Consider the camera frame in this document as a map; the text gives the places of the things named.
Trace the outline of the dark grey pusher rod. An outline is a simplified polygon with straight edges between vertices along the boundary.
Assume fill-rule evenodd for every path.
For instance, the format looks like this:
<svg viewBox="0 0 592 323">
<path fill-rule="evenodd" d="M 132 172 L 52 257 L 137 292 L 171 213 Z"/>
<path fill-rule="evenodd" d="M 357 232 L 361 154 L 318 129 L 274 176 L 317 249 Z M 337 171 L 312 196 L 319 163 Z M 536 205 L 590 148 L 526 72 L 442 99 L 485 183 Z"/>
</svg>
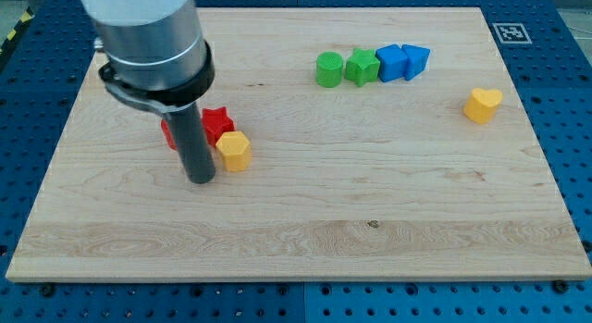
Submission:
<svg viewBox="0 0 592 323">
<path fill-rule="evenodd" d="M 197 184 L 210 181 L 216 174 L 216 167 L 197 104 L 167 106 L 164 120 L 188 179 Z"/>
</svg>

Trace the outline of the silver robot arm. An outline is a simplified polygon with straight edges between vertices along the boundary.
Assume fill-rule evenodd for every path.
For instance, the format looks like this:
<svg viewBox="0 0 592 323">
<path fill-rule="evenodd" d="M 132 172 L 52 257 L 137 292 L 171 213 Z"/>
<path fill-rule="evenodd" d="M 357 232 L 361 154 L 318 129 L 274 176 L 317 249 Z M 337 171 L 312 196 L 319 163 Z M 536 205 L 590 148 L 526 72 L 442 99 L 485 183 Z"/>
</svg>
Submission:
<svg viewBox="0 0 592 323">
<path fill-rule="evenodd" d="M 194 0 L 80 0 L 107 57 L 99 76 L 121 104 L 167 125 L 186 175 L 207 183 L 216 167 L 197 101 L 215 66 Z"/>
</svg>

